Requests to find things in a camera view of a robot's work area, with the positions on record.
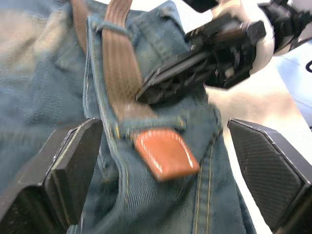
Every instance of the blue denim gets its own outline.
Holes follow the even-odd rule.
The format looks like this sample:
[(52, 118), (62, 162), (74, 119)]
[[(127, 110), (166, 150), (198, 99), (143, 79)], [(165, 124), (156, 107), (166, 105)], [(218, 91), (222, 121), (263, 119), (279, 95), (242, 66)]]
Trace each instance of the blue denim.
[[(69, 233), (255, 233), (231, 171), (219, 111), (208, 104), (203, 86), (177, 102), (153, 105), (157, 119), (119, 122), (108, 102), (102, 66), (101, 30), (111, 27), (103, 22), (106, 5), (89, 1), (93, 13), (86, 22), (84, 55), (69, 2), (28, 0), (24, 9), (15, 6), (19, 2), (24, 0), (0, 3), (23, 25), (17, 30), (23, 34), (27, 27), (28, 32), (13, 39), (8, 32), (8, 41), (19, 45), (14, 66), (7, 66), (14, 51), (11, 57), (0, 54), (0, 162), (8, 161), (5, 171), (0, 164), (0, 188), (59, 124), (95, 117), (104, 127), (100, 151), (80, 223)], [(171, 1), (151, 12), (131, 11), (126, 28), (142, 77), (190, 49)], [(180, 133), (201, 165), (199, 174), (155, 180), (129, 137), (155, 127)], [(14, 137), (7, 138), (5, 130)]]

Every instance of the seam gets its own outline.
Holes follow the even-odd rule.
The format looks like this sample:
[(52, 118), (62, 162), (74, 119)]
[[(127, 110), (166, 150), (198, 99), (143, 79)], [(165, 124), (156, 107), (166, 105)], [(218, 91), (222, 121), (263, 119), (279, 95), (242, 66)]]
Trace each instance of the seam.
[[(97, 60), (96, 60), (96, 58), (95, 58), (94, 43), (91, 43), (90, 47), (92, 47), (92, 51), (93, 51), (93, 60), (94, 60), (94, 63), (93, 63), (93, 64), (94, 64), (94, 67), (95, 67), (94, 70), (95, 70), (96, 80), (97, 80), (97, 82), (99, 82), (98, 67), (97, 67)], [(99, 93), (99, 95), (100, 95), (101, 100), (100, 100), (100, 103), (99, 103), (98, 105), (99, 105), (99, 108), (101, 109), (102, 114), (105, 115), (105, 111), (104, 111), (104, 108), (103, 108), (103, 102), (102, 102), (102, 99), (104, 99), (104, 98), (103, 98), (101, 92)], [(102, 121), (102, 123), (103, 123), (104, 129), (106, 129), (106, 131), (108, 130), (109, 133), (110, 133), (110, 135), (106, 135), (106, 137), (109, 138), (109, 139), (107, 139), (107, 140), (111, 140), (112, 143), (114, 144), (114, 148), (116, 149), (116, 156), (120, 159), (120, 162), (121, 162), (121, 164), (123, 165), (124, 170), (125, 170), (125, 173), (126, 173), (126, 197), (125, 197), (125, 206), (127, 206), (127, 204), (129, 203), (129, 201), (128, 201), (128, 200), (129, 200), (129, 175), (128, 175), (128, 170), (127, 170), (127, 167), (126, 167), (126, 164), (125, 164), (124, 160), (122, 159), (122, 157), (119, 156), (118, 149), (117, 149), (117, 145), (116, 145), (115, 140), (114, 140), (113, 137), (112, 137), (113, 134), (112, 134), (112, 131), (111, 131), (111, 128), (110, 128), (109, 123), (108, 123), (107, 121)]]
[(207, 228), (206, 228), (206, 234), (208, 234), (208, 227), (209, 227), (209, 216), (210, 216), (210, 196), (211, 196), (211, 157), (213, 155), (213, 148), (214, 143), (211, 145), (211, 151), (210, 151), (210, 165), (209, 165), (209, 190), (208, 190), (208, 204), (207, 204)]
[(160, 166), (160, 164), (157, 162), (157, 160), (152, 156), (151, 152), (147, 149), (146, 145), (144, 144), (144, 140), (146, 140), (149, 137), (153, 137), (153, 136), (164, 136), (165, 133), (167, 133), (168, 136), (171, 136), (172, 139), (176, 139), (177, 141), (179, 141), (179, 143), (181, 144), (181, 146), (183, 147), (185, 153), (186, 153), (186, 157), (188, 158), (189, 164), (191, 167), (193, 167), (193, 162), (190, 158), (190, 152), (189, 150), (186, 148), (186, 145), (184, 144), (182, 138), (175, 132), (168, 132), (168, 131), (148, 131), (147, 133), (145, 133), (141, 139), (140, 139), (140, 143), (143, 147), (143, 149), (145, 150), (145, 152), (147, 153), (147, 155), (150, 157), (150, 159), (153, 161), (153, 163), (156, 165), (156, 167), (162, 172), (162, 167)]
[(198, 222), (198, 211), (199, 211), (199, 193), (200, 193), (202, 169), (203, 169), (203, 166), (200, 167), (199, 185), (198, 185), (198, 193), (197, 193), (197, 212), (196, 212), (195, 234), (197, 234), (197, 222)]

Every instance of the leather tab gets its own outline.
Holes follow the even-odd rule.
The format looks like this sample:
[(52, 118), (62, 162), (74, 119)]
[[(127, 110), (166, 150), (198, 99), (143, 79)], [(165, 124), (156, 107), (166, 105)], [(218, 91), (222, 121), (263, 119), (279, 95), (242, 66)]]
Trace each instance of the leather tab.
[(199, 164), (183, 138), (170, 129), (141, 133), (135, 148), (159, 181), (198, 173)]

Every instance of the fabric belt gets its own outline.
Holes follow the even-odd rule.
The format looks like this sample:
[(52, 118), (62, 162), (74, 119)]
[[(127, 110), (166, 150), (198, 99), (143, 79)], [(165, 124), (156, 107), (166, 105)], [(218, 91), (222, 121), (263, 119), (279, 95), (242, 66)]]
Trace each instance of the fabric belt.
[[(125, 28), (132, 0), (111, 0), (104, 22)], [(86, 18), (88, 9), (81, 0), (72, 0), (78, 40), (86, 53)], [(104, 79), (107, 95), (119, 121), (157, 118), (151, 107), (136, 101), (142, 79), (132, 43), (120, 30), (102, 30)], [(158, 180), (168, 180), (199, 171), (199, 164), (183, 138), (172, 129), (133, 132), (131, 139), (142, 159)]]

